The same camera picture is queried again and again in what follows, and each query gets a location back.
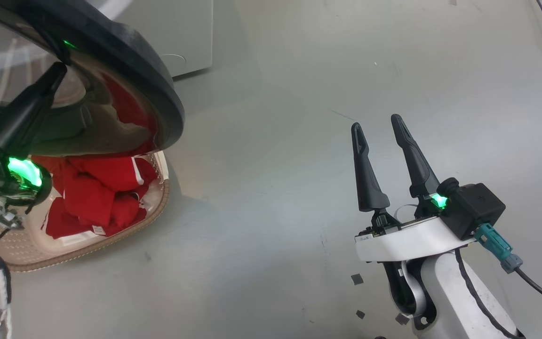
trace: green led light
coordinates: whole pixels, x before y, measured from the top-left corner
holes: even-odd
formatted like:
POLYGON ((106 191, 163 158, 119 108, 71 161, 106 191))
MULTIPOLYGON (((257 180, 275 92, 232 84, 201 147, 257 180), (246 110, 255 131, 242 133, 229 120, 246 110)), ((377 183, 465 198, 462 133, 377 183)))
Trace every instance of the green led light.
POLYGON ((24 180, 28 180, 34 186, 41 187, 41 170, 35 166, 30 160, 18 160, 11 157, 9 159, 8 169, 21 176, 24 180))
POLYGON ((71 43, 69 43, 68 40, 64 40, 64 43, 70 48, 78 49, 75 45, 72 45, 71 43))
POLYGON ((438 206, 438 208, 440 208, 441 210, 444 210, 447 206, 447 198, 439 195, 438 193, 433 195, 432 199, 434 200, 434 204, 438 206))

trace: woven laundry basket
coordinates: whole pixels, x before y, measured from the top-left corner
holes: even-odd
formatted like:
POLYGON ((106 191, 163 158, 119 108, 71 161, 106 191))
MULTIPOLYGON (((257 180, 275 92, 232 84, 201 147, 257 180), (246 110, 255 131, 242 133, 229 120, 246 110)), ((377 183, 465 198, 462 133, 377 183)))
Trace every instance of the woven laundry basket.
POLYGON ((52 189, 48 199, 35 206, 26 217, 24 230, 11 230, 0 240, 0 256, 6 261, 9 269, 15 272, 28 272, 73 260, 103 249, 152 223, 168 202, 170 192, 168 167, 163 152, 141 157, 153 165, 159 178, 150 184, 148 192, 142 199, 144 208, 148 211, 143 221, 109 237, 84 232, 54 240, 41 230, 51 203, 56 197, 60 197, 58 191, 52 189))

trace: small black square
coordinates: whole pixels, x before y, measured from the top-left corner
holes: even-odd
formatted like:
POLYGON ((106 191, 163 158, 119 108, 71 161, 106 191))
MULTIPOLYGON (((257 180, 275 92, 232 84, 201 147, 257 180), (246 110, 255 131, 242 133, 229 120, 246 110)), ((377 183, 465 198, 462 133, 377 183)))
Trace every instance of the small black square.
POLYGON ((355 283, 355 286, 363 283, 363 278, 360 274, 351 275, 351 279, 355 283))

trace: clothing label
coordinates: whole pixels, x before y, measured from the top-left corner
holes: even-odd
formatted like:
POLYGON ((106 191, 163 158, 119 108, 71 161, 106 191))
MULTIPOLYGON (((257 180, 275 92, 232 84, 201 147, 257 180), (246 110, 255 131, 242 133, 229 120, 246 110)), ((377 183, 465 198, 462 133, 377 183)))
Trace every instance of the clothing label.
POLYGON ((104 228, 99 227, 99 226, 93 226, 93 233, 95 233, 97 235, 106 235, 106 232, 104 231, 104 228))

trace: red clothing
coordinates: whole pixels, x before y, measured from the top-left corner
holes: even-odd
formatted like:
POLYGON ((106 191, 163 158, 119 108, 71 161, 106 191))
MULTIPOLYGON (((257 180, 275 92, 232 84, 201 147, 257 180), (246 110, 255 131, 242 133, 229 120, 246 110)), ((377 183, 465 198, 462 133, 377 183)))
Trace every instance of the red clothing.
POLYGON ((54 200, 43 223, 54 239, 88 230, 111 236, 146 216, 139 200, 157 174, 144 159, 33 156, 31 160, 51 172, 54 188, 63 196, 54 200))

